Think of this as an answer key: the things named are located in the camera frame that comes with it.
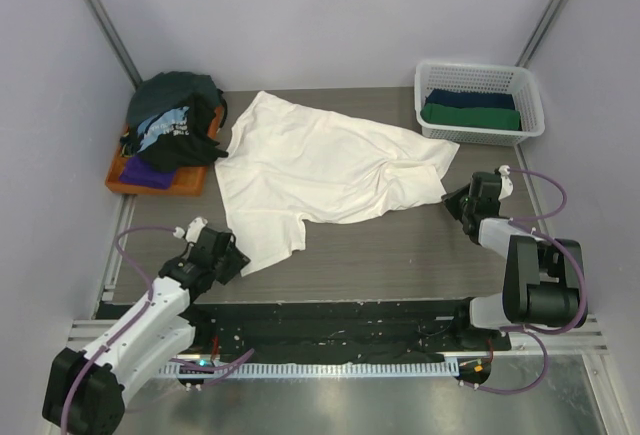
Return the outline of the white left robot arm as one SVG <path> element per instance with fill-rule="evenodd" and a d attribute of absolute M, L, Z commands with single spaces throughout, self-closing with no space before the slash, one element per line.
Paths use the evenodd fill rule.
<path fill-rule="evenodd" d="M 182 254 L 147 278 L 145 294 L 111 327 L 80 350 L 64 348 L 52 361 L 42 416 L 63 434 L 112 434 L 137 392 L 172 358 L 205 352 L 215 337 L 211 314 L 197 299 L 248 264 L 229 231 L 201 217 L 172 235 Z"/>

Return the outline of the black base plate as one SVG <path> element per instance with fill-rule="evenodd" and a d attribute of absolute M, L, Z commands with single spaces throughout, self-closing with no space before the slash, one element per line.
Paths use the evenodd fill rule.
<path fill-rule="evenodd" d="M 471 326 L 466 300 L 194 304 L 191 354 L 231 362 L 342 365 L 439 362 L 447 352 L 506 352 L 508 336 Z"/>

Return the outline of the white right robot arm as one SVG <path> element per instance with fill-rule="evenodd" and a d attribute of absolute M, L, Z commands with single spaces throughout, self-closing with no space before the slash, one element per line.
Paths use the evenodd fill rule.
<path fill-rule="evenodd" d="M 511 175 L 516 172 L 554 185 L 561 195 L 560 205 L 533 217 L 502 216 L 501 202 L 511 195 Z M 559 335 L 584 325 L 588 301 L 581 245 L 528 225 L 565 208 L 567 194 L 558 182 L 503 165 L 492 172 L 474 173 L 467 185 L 445 194 L 442 202 L 471 242 L 506 262 L 501 292 L 469 298 L 454 312 L 451 335 L 457 346 L 472 350 L 488 334 L 511 329 Z"/>

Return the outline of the white t shirt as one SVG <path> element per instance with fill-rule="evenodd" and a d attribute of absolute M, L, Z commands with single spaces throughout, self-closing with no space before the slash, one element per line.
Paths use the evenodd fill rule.
<path fill-rule="evenodd" d="M 354 224 L 437 204 L 458 144 L 259 92 L 215 173 L 244 276 L 306 248 L 307 222 Z"/>

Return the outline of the rolled navy t shirt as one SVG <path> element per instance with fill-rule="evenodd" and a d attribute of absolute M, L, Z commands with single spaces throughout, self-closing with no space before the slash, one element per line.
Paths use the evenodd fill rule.
<path fill-rule="evenodd" d="M 426 97 L 425 103 L 453 108 L 515 109 L 513 97 L 505 93 L 455 92 L 434 89 Z"/>

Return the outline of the orange wooden tray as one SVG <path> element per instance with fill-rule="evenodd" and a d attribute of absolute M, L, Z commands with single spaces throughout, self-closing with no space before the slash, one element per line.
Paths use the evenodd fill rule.
<path fill-rule="evenodd" d="M 216 109 L 216 118 L 209 128 L 209 136 L 215 140 L 220 123 L 226 114 L 225 108 L 220 106 Z M 176 174 L 171 186 L 168 189 L 152 189 L 142 186 L 125 184 L 119 181 L 125 163 L 129 158 L 134 157 L 132 149 L 132 136 L 129 126 L 125 129 L 120 139 L 119 148 L 112 160 L 109 172 L 106 176 L 105 185 L 114 193 L 126 195 L 169 195 L 169 196 L 198 196 L 204 186 L 206 173 L 211 166 L 206 167 L 182 167 L 175 170 Z"/>

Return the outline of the black printed t shirt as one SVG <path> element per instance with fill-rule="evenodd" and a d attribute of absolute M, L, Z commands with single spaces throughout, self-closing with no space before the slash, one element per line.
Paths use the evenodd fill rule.
<path fill-rule="evenodd" d="M 218 107 L 199 95 L 191 95 L 173 108 L 147 118 L 130 130 L 134 155 L 161 173 L 182 167 L 206 167 L 227 158 L 228 152 L 209 136 Z"/>

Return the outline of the left aluminium frame post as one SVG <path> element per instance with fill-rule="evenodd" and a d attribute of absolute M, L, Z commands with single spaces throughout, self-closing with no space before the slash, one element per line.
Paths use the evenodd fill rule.
<path fill-rule="evenodd" d="M 142 83 L 142 77 L 102 0 L 84 0 L 96 20 L 117 61 L 135 88 Z"/>

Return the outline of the white plastic basket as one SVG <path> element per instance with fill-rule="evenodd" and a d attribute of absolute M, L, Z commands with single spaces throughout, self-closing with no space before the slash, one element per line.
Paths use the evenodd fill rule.
<path fill-rule="evenodd" d="M 422 61 L 414 99 L 427 138 L 515 146 L 545 130 L 534 76 L 520 67 Z"/>

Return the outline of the purple t shirt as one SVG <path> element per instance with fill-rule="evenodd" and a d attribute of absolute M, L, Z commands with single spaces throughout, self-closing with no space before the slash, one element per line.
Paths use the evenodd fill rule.
<path fill-rule="evenodd" d="M 165 190 L 171 186 L 175 174 L 175 171 L 159 172 L 138 156 L 134 156 L 125 163 L 119 181 L 130 185 Z"/>

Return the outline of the dark teal t shirt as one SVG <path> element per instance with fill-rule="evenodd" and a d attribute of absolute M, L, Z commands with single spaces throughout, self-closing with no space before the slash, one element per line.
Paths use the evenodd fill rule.
<path fill-rule="evenodd" d="M 130 128 L 179 105 L 191 95 L 203 98 L 212 108 L 225 106 L 223 92 L 209 75 L 162 72 L 144 81 L 133 94 L 126 114 Z"/>

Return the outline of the right aluminium frame post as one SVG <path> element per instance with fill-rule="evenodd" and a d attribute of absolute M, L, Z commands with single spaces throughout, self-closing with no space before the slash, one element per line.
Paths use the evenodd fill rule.
<path fill-rule="evenodd" d="M 521 51 L 516 66 L 528 68 L 569 0 L 549 0 Z"/>

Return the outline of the rolled green t shirt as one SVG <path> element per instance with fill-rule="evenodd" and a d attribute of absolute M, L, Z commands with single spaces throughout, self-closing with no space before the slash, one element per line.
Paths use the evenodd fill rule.
<path fill-rule="evenodd" d="M 420 111 L 421 118 L 434 125 L 519 131 L 521 116 L 517 110 L 504 108 L 455 108 L 427 103 Z"/>

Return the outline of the aluminium frame post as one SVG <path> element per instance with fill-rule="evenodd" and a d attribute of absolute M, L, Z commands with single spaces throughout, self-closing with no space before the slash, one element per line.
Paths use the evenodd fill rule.
<path fill-rule="evenodd" d="M 569 0 L 549 0 L 521 51 L 516 66 L 528 68 Z"/>
<path fill-rule="evenodd" d="M 96 20 L 117 61 L 135 88 L 142 83 L 142 77 L 102 0 L 84 0 Z"/>

